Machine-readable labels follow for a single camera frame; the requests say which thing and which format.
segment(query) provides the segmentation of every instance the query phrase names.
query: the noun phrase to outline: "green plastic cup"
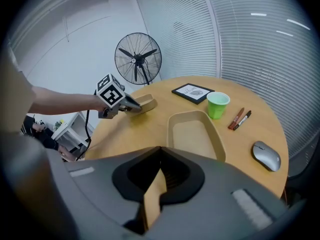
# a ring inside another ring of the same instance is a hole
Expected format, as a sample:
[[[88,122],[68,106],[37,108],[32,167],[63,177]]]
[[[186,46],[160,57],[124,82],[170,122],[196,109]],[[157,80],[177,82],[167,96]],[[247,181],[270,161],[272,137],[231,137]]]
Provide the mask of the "green plastic cup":
[[[212,119],[219,119],[226,106],[230,102],[230,97],[223,92],[210,92],[207,94],[208,99],[208,114]]]

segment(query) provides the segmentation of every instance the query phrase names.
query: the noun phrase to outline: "silver mouse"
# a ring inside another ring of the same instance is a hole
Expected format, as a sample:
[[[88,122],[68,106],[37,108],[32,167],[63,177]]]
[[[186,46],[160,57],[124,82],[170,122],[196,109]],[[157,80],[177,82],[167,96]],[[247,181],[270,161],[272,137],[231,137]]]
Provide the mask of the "silver mouse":
[[[269,171],[276,172],[281,166],[280,155],[267,144],[257,141],[252,147],[253,158]]]

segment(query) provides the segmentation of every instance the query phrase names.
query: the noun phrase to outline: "round wooden table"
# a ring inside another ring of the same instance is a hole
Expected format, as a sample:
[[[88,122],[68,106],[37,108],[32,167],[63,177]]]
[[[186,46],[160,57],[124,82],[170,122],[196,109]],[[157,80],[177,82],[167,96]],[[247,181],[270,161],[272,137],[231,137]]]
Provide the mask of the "round wooden table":
[[[153,83],[141,88],[132,97],[152,94],[157,101],[154,109],[129,118],[119,112],[113,119],[102,119],[94,130],[86,160],[116,156],[152,146],[166,146],[167,122],[175,113],[201,110],[207,112],[205,100],[196,105],[171,91],[191,83],[229,95],[231,101],[222,117],[213,120],[226,151],[229,163],[267,187],[278,197],[283,193],[288,175],[289,155],[283,128],[266,102],[248,88],[229,80],[210,76],[183,76]],[[237,130],[228,129],[239,110],[241,118],[249,111],[252,115]],[[281,167],[276,172],[266,170],[252,157],[252,146],[263,141],[281,156]]]

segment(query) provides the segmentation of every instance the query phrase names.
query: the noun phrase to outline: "cardboard tray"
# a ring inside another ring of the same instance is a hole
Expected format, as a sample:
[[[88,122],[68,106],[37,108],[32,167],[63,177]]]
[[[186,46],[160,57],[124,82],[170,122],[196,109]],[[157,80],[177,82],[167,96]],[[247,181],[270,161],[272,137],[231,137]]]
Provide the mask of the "cardboard tray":
[[[200,110],[176,113],[169,118],[166,145],[226,161],[226,150],[215,125],[210,117]]]
[[[154,97],[151,94],[146,94],[138,98],[135,98],[135,101],[140,104],[140,106],[142,107],[142,110],[137,113],[125,112],[126,115],[130,118],[143,114],[149,110],[154,109],[157,106],[157,101],[154,99]]]

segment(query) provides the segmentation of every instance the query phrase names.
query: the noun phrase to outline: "pen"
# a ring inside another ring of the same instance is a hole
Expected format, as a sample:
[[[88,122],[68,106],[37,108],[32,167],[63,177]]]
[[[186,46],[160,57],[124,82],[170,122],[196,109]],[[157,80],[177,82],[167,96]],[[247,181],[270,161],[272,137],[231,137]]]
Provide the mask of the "pen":
[[[233,128],[233,130],[235,131],[244,121],[246,121],[247,118],[249,118],[251,115],[251,110],[249,110],[248,113],[246,113],[246,115],[241,119],[241,121]]]
[[[230,123],[230,125],[228,126],[228,129],[232,130],[235,125],[237,124],[237,121],[239,119],[239,117],[241,117],[242,113],[244,112],[245,108],[241,108],[239,113],[236,115],[236,117],[233,119],[233,121]]]

